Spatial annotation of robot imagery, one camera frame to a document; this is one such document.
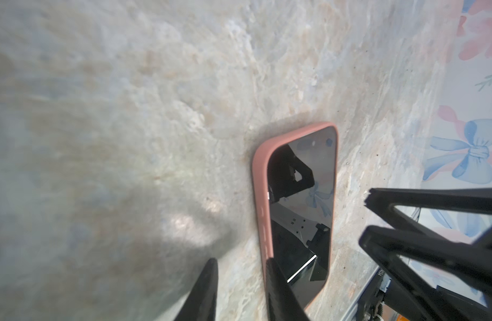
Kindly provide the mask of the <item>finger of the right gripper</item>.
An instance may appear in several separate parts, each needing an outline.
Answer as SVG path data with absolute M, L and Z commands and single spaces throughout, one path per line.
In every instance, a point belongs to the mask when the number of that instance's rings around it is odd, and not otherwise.
M 381 189 L 373 188 L 365 206 L 395 229 L 418 229 L 419 224 L 396 206 L 442 209 L 492 215 L 492 188 L 484 189 Z
M 359 245 L 409 295 L 427 320 L 471 317 L 430 287 L 403 258 L 449 272 L 481 291 L 492 320 L 492 250 L 378 226 L 367 227 Z

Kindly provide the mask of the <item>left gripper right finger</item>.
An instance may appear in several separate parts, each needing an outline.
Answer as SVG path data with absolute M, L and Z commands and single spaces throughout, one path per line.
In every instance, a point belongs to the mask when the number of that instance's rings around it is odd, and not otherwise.
M 266 261 L 266 296 L 269 321 L 309 321 L 274 258 Z

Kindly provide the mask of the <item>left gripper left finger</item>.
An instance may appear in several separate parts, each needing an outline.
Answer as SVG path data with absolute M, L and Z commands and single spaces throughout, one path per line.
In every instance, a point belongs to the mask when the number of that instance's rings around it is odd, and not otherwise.
M 211 258 L 205 264 L 175 321 L 214 321 L 218 281 L 218 262 L 215 258 Z

